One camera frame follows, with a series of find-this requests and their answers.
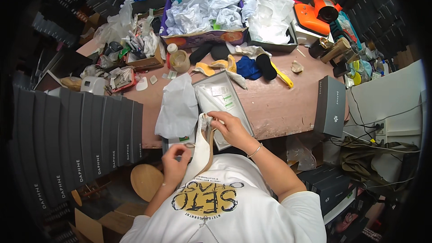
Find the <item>white wall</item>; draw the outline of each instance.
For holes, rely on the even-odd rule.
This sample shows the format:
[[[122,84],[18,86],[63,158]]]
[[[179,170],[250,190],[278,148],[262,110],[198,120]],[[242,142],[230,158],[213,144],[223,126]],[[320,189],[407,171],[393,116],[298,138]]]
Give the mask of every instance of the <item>white wall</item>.
[[[417,106],[420,103],[420,92],[425,89],[421,60],[379,79],[354,86],[348,89],[346,93],[352,115],[346,126],[354,124],[353,118],[358,124],[362,124],[351,90],[359,104],[364,123],[369,123]],[[422,108],[419,106],[407,113],[388,118],[387,129],[389,131],[421,130],[422,121]],[[344,127],[344,131],[357,137],[365,134],[363,127],[359,126]],[[370,140],[367,135],[362,138]],[[405,142],[420,147],[421,135],[393,136],[388,139],[388,142]],[[324,160],[338,163],[339,151],[337,146],[329,144],[329,142],[325,143]],[[373,164],[387,181],[394,182],[397,180],[401,162],[395,157],[385,155],[376,158]]]

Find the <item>printed graphic on t-shirt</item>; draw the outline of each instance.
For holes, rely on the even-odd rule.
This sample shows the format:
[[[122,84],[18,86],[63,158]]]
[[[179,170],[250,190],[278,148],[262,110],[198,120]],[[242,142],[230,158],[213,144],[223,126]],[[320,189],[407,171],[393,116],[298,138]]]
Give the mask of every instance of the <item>printed graphic on t-shirt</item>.
[[[218,218],[225,212],[235,210],[238,205],[237,190],[244,186],[242,182],[221,184],[218,178],[197,176],[178,190],[171,206],[174,210],[183,210],[191,218]]]

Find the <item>yellow handle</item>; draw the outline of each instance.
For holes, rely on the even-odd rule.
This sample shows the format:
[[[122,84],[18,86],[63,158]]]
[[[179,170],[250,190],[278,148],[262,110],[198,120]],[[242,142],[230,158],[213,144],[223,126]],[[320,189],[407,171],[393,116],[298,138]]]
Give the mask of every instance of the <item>yellow handle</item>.
[[[278,70],[277,67],[273,64],[273,62],[270,61],[270,63],[273,66],[273,68],[276,70],[276,72],[279,74],[279,76],[282,78],[282,80],[284,80],[285,83],[288,84],[289,88],[292,88],[294,86],[294,84],[292,83],[293,81],[291,81],[291,79],[289,79],[288,76],[286,76],[284,73]]]

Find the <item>left hand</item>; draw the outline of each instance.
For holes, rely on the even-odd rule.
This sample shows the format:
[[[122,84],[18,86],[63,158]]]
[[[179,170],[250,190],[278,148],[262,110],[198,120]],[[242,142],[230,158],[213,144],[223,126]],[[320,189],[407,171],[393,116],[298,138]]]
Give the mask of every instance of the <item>left hand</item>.
[[[164,183],[166,185],[176,187],[182,181],[191,154],[191,150],[184,144],[174,144],[162,156]],[[181,160],[177,161],[176,156],[181,156]]]

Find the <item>purple box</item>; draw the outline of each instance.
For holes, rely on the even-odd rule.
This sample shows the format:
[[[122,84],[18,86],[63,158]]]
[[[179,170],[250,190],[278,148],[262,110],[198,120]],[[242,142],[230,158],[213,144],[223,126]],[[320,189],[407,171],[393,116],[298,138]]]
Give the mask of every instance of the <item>purple box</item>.
[[[241,0],[238,3],[240,8],[243,8],[243,1]],[[171,0],[167,0],[165,3],[165,8],[163,10],[161,28],[159,30],[159,35],[162,40],[169,45],[171,43],[175,43],[179,49],[183,48],[191,48],[191,47],[199,47],[206,41],[217,41],[224,43],[228,41],[232,45],[240,45],[246,40],[246,35],[248,34],[248,28],[243,23],[244,28],[236,29],[236,30],[212,30],[203,33],[193,33],[186,35],[174,35],[168,36],[166,32],[167,26],[165,25],[166,11],[171,8]]]

